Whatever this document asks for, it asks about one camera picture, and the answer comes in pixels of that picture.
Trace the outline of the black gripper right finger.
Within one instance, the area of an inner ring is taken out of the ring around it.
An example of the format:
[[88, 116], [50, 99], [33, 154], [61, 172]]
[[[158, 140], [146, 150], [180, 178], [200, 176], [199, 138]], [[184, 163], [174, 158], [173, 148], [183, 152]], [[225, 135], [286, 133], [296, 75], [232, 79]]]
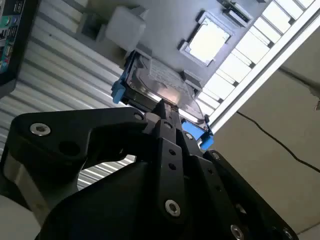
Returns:
[[214, 150], [201, 152], [182, 128], [178, 108], [166, 107], [169, 240], [295, 240], [297, 235], [249, 183]]

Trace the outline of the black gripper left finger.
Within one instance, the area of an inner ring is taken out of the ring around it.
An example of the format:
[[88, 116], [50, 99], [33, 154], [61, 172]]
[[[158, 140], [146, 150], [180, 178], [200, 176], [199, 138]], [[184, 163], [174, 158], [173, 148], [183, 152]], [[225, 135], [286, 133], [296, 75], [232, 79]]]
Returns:
[[167, 105], [25, 113], [10, 125], [0, 193], [43, 225], [66, 198], [138, 162], [167, 161]]

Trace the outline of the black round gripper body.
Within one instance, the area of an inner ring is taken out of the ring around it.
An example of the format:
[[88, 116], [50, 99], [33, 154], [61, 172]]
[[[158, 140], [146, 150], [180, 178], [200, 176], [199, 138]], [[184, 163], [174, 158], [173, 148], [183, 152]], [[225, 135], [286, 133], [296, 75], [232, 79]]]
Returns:
[[136, 162], [59, 203], [40, 240], [224, 240], [196, 173], [181, 161]]

